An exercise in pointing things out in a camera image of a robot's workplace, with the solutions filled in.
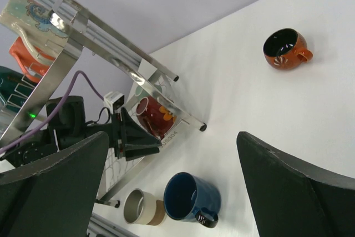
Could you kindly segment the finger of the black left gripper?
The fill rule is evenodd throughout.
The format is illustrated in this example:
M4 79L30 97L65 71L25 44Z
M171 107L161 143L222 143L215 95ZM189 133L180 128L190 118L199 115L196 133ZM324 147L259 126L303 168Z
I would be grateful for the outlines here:
M127 145L125 147L125 152L124 152L125 160L128 162L131 160L145 157L147 155L157 154L160 152L160 147L161 144L148 146L148 147Z
M159 147L161 141L148 133L129 115L126 108L120 110L121 139L125 147Z

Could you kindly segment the dark green mug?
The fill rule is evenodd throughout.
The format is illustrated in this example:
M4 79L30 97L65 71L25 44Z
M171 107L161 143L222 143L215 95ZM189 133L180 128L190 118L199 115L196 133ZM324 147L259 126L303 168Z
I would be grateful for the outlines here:
M1 110L15 116L36 86L24 74L1 66Z

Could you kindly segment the light blue mug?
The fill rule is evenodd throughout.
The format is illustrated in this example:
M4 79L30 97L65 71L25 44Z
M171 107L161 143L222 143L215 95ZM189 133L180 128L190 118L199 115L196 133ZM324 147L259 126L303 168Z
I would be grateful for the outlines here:
M0 123L1 123L1 134L3 134L8 126L11 124L14 115L10 110L5 108L5 105L1 103L1 113L0 113Z

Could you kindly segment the orange black round mug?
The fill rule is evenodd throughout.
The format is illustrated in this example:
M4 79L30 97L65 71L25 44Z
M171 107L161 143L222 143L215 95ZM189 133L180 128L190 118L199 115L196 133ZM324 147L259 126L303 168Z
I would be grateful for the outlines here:
M268 64L278 70L291 70L313 58L305 38L292 28L271 34L263 45Z

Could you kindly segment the red cup white interior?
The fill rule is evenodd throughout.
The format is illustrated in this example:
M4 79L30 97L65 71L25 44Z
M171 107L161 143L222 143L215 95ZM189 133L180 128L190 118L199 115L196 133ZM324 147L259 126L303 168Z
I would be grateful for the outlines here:
M150 134L160 139L164 139L177 119L175 114L151 96L141 99L136 108L136 116Z

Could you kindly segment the mint green cup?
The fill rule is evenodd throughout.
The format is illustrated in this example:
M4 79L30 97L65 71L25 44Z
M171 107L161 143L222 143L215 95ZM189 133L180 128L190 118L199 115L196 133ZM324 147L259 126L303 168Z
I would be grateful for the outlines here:
M142 87L137 86L135 90L135 96L139 101L141 101L143 98L149 97L150 94L147 91L145 91Z

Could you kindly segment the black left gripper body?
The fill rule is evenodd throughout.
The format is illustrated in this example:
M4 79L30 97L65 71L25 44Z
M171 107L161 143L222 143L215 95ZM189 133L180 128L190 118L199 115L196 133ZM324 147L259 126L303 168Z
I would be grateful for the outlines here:
M128 112L126 108L121 108L118 113L111 115L111 131L113 140L114 155L117 159L122 157L127 141L126 123L128 122Z

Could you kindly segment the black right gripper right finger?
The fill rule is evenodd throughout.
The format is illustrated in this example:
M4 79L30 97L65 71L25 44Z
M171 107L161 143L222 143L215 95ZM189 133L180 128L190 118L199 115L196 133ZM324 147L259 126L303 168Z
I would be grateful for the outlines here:
M354 179L239 132L237 151L260 236L354 236Z

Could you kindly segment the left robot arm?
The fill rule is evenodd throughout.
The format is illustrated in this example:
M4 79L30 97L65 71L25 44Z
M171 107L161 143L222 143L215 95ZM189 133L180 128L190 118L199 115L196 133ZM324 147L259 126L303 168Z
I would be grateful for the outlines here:
M86 121L83 98L70 96L46 129L7 150L1 155L1 160L20 167L69 148L97 132L108 135L109 147L117 159L131 161L160 151L161 141L139 126L125 108L117 113L112 113L107 107L101 111L108 114L105 123Z

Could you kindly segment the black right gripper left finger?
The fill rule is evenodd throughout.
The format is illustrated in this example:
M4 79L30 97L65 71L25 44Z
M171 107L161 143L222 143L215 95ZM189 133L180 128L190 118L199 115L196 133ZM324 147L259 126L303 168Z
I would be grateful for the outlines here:
M86 236L109 149L104 132L1 173L1 236Z

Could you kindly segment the tall beige floral mug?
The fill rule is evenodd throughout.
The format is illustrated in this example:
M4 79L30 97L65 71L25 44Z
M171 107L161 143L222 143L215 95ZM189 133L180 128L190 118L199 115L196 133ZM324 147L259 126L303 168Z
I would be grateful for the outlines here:
M49 10L35 0L9 0L1 12L1 24L18 34L27 52L46 66L52 65L68 40L52 25Z

